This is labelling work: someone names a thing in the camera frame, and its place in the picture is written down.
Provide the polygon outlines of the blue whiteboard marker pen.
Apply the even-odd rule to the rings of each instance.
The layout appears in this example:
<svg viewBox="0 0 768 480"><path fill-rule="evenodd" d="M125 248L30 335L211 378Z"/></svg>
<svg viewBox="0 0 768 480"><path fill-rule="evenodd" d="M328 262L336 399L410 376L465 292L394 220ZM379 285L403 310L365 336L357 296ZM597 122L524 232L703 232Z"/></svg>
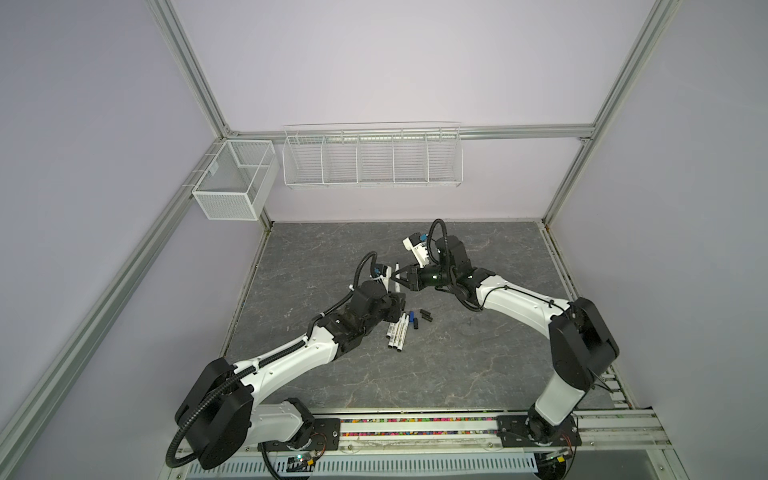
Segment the blue whiteboard marker pen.
<svg viewBox="0 0 768 480"><path fill-rule="evenodd" d="M395 292L395 293L400 293L401 292L401 286L400 286L400 284L398 282L399 274L397 273L397 271L399 270L399 267L400 267L400 265L398 263L396 263L395 267L393 269L392 276L391 276L393 292Z"/></svg>

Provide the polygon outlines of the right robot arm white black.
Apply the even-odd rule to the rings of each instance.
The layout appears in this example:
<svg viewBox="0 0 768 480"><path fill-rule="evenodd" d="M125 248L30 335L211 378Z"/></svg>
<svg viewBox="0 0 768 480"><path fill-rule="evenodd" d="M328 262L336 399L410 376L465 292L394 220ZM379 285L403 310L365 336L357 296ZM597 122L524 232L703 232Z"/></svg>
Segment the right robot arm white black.
<svg viewBox="0 0 768 480"><path fill-rule="evenodd" d="M447 292L470 311L504 314L549 341L554 373L530 407L521 435L545 446L576 433L575 407L620 354L597 306L584 297L546 296L475 267L454 235L434 240L414 233L403 246L416 262L398 271L401 285Z"/></svg>

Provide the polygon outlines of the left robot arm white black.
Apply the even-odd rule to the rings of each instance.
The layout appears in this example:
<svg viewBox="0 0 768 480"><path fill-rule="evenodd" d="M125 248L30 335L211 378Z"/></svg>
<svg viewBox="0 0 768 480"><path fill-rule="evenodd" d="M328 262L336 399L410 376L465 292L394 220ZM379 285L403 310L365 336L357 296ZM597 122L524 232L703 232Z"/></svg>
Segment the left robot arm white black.
<svg viewBox="0 0 768 480"><path fill-rule="evenodd" d="M174 416L178 427L165 464L196 461L211 469L246 444L277 442L291 449L311 444L315 417L297 398L267 398L299 376L358 347L380 323L396 323L406 297L380 280L352 288L333 308L316 316L304 335L260 356L231 363L220 357L198 376Z"/></svg>

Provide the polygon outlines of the small white mesh basket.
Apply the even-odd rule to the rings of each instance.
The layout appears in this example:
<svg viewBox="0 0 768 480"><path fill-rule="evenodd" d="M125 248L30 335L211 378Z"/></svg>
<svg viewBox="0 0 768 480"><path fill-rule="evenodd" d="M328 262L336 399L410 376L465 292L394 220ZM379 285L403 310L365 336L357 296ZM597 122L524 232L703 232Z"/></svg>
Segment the small white mesh basket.
<svg viewBox="0 0 768 480"><path fill-rule="evenodd" d="M209 220L258 221L279 172L268 140L225 140L192 194Z"/></svg>

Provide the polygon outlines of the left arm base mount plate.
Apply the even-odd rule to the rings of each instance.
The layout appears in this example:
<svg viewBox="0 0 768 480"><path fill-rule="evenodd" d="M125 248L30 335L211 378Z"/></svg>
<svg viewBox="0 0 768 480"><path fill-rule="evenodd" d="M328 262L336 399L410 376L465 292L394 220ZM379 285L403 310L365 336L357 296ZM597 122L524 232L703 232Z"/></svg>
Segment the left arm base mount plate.
<svg viewBox="0 0 768 480"><path fill-rule="evenodd" d="M304 421L298 432L288 441L266 442L268 452L288 451L336 451L341 439L341 419L338 417L315 417Z"/></svg>

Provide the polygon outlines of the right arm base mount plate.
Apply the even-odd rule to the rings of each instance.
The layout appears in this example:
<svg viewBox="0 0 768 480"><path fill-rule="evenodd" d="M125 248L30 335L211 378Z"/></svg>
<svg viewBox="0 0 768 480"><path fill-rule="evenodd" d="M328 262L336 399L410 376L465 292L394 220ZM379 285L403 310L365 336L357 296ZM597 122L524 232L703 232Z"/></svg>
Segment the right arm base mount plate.
<svg viewBox="0 0 768 480"><path fill-rule="evenodd" d="M579 447L582 439L576 425L577 418L571 414L557 426L550 425L537 413L500 415L497 421L497 436L505 448L522 447Z"/></svg>

